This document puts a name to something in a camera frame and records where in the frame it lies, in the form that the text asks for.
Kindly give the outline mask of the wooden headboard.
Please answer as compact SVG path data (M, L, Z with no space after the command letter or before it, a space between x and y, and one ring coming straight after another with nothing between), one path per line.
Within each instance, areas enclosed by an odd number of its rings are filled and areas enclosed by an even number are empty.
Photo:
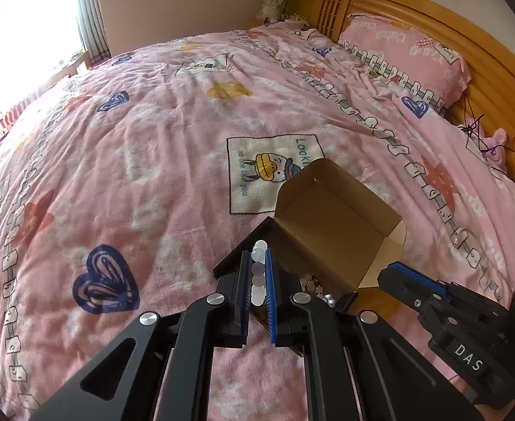
M485 133L507 133L507 174L515 181L515 55L467 19L429 0L315 0L312 24L336 41L352 13L370 13L418 28L467 62L471 81L463 99L447 110L458 123L466 110L482 119Z

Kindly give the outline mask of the pink patterned bed blanket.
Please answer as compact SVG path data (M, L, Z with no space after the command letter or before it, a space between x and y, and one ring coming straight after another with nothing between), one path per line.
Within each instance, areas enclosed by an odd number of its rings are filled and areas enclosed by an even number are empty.
M311 29L197 35L64 81L1 144L1 412L28 419L135 316L209 293L320 158L402 217L407 264L510 303L515 183L473 136Z

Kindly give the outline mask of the wooden desk by window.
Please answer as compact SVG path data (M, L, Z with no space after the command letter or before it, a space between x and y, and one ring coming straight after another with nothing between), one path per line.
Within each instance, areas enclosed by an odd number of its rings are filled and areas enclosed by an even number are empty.
M45 88L52 87L64 77L71 77L76 75L83 69L88 69L90 66L91 61L89 52L81 51L74 55L67 64L63 65L53 76L47 80Z

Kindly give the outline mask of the pink pillow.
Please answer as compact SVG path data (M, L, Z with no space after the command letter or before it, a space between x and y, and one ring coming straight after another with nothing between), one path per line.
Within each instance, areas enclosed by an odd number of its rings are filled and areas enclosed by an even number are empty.
M355 12L348 21L339 46L440 115L467 89L471 74L463 56L420 29L369 13Z

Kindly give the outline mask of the black cardboard jewelry box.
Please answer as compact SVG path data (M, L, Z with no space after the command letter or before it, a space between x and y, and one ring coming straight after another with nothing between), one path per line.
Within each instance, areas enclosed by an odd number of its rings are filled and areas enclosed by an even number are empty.
M351 174L319 159L283 183L275 214L259 222L213 269L238 269L258 240L272 248L277 267L313 276L346 313L358 295L378 290L380 271L400 260L407 237L400 215Z

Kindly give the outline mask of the pink plush toy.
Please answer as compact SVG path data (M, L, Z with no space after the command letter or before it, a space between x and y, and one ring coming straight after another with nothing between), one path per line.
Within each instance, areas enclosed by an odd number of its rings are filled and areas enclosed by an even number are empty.
M507 133L503 128L498 128L491 136L488 136L480 126L480 121L467 118L458 128L469 139L468 149L474 152L487 165L507 171Z

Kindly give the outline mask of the white bead bracelet long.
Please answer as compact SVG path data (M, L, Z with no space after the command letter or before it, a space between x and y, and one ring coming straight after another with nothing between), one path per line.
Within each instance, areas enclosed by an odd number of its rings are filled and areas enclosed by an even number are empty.
M266 288L266 256L268 244L265 240L258 240L252 247L252 283L251 283L251 302L252 306L261 307L267 295Z

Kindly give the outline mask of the grey striped curtain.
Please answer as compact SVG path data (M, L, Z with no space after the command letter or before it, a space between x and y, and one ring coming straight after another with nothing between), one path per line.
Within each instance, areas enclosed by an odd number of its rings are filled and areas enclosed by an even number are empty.
M91 66L111 57L99 0L77 0L77 25Z

